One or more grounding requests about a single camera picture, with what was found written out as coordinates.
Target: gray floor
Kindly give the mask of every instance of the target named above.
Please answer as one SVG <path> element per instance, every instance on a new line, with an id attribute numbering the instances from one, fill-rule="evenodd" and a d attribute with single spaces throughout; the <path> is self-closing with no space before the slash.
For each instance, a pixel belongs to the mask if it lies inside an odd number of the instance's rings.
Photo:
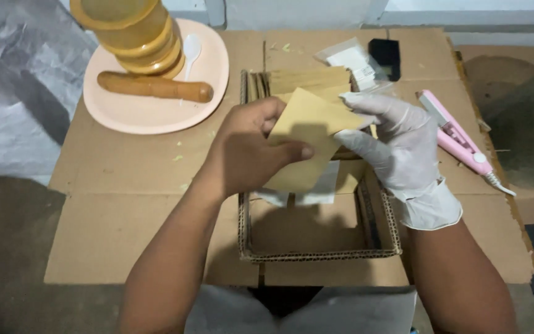
<path id="1" fill-rule="evenodd" d="M 34 182 L 0 178 L 0 334 L 111 333 L 121 287 L 42 283 L 65 196 Z M 510 285 L 522 333 L 534 333 L 528 284 Z M 414 325 L 432 333 L 418 305 Z"/>

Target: hand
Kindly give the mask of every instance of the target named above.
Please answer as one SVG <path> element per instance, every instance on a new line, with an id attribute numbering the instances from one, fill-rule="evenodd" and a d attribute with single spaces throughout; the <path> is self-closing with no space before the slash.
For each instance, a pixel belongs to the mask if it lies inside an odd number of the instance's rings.
<path id="1" fill-rule="evenodd" d="M 233 107 L 197 176 L 216 186 L 225 199 L 256 190 L 286 165 L 310 159 L 315 151 L 306 143 L 267 143 L 267 135 L 285 107 L 277 97 Z"/>
<path id="2" fill-rule="evenodd" d="M 456 224 L 462 208 L 438 171 L 438 126 L 428 113 L 388 96 L 345 93 L 355 112 L 375 116 L 379 140 L 357 130 L 335 134 L 374 167 L 376 176 L 403 203 L 403 223 L 434 230 Z"/>

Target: clear plastic bag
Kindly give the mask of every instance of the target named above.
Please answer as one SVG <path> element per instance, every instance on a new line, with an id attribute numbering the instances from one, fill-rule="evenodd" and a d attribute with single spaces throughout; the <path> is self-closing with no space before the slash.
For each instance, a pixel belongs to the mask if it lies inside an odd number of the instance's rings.
<path id="1" fill-rule="evenodd" d="M 394 95 L 389 77 L 355 37 L 317 52 L 315 58 L 331 66 L 349 68 L 360 92 Z"/>

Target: wooden pestle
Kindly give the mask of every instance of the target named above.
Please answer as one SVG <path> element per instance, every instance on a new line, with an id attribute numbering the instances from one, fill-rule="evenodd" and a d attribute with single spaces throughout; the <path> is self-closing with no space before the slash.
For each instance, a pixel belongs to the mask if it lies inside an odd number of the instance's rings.
<path id="1" fill-rule="evenodd" d="M 182 82 L 131 73 L 104 71 L 98 84 L 109 92 L 129 95 L 184 99 L 206 103 L 214 96 L 214 89 L 204 82 Z"/>

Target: white cable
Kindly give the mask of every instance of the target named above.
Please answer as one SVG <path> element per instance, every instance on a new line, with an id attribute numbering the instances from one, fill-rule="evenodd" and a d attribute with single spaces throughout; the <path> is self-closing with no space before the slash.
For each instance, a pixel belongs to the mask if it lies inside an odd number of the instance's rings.
<path id="1" fill-rule="evenodd" d="M 502 184 L 500 183 L 500 180 L 498 177 L 494 175 L 494 172 L 489 172 L 485 175 L 482 175 L 492 186 L 496 187 L 498 190 L 500 190 L 503 193 L 510 194 L 512 196 L 516 196 L 516 193 L 510 189 L 504 188 Z"/>

